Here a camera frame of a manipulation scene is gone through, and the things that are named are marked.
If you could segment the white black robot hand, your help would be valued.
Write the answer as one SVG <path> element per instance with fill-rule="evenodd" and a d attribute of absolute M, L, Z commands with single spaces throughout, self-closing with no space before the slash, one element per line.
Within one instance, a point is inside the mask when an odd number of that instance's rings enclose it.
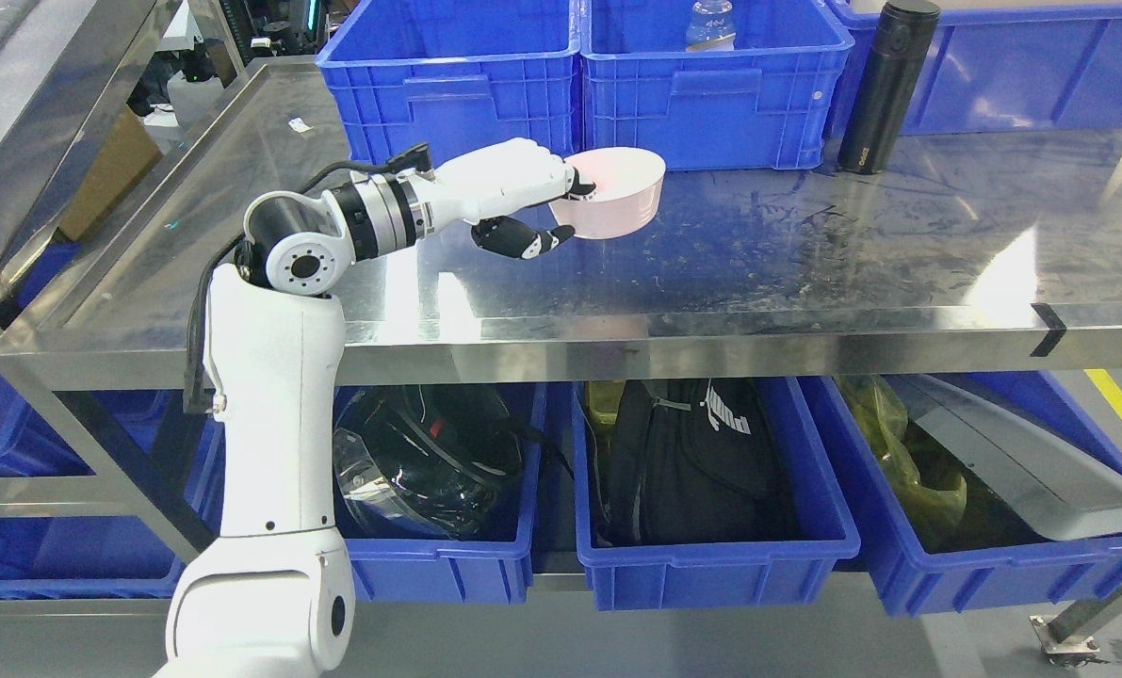
<path fill-rule="evenodd" d="M 512 259 L 534 259 L 574 235 L 574 227 L 565 225 L 534 229 L 514 218 L 516 212 L 558 199 L 582 201 L 596 191 L 595 181 L 522 137 L 459 155 L 436 167 L 431 178 L 414 170 L 397 178 L 420 233 L 465 223 L 478 248 Z"/>

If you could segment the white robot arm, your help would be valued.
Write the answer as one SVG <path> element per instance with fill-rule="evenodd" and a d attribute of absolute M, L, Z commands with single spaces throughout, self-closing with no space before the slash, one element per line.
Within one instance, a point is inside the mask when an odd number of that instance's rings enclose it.
<path fill-rule="evenodd" d="M 432 170 L 341 168 L 337 187 L 311 178 L 256 196 L 200 280 L 185 404 L 223 425 L 224 505 L 174 589 L 160 677 L 319 677 L 349 647 L 355 585 L 331 493 L 344 309 L 332 288 L 359 262 L 484 214 Z"/>

